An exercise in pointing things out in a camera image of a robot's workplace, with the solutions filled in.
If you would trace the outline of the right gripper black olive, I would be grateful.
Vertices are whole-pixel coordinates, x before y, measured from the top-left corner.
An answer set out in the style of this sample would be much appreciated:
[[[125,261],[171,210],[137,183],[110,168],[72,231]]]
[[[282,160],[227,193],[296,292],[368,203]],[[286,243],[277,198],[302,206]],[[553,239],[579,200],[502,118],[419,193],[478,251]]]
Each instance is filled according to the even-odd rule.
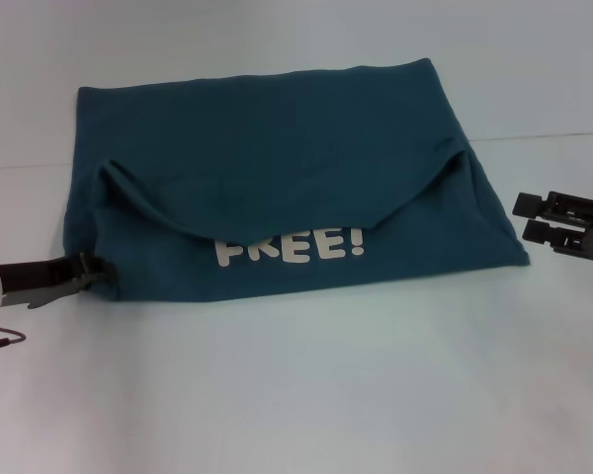
[[[519,193],[512,214],[545,216],[547,220],[577,227],[551,227],[548,223],[529,220],[522,238],[540,245],[549,244],[556,252],[593,262],[593,199],[550,192],[548,200],[541,196]]]

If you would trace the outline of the left gripper black olive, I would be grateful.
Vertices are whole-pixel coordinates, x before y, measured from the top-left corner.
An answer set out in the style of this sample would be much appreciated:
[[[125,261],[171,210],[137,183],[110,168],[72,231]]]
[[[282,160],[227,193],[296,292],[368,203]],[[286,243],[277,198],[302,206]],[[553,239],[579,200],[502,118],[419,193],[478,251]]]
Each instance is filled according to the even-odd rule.
[[[54,260],[0,265],[1,306],[26,304],[37,309],[59,298],[77,294],[93,284],[116,284],[112,264],[80,253]]]

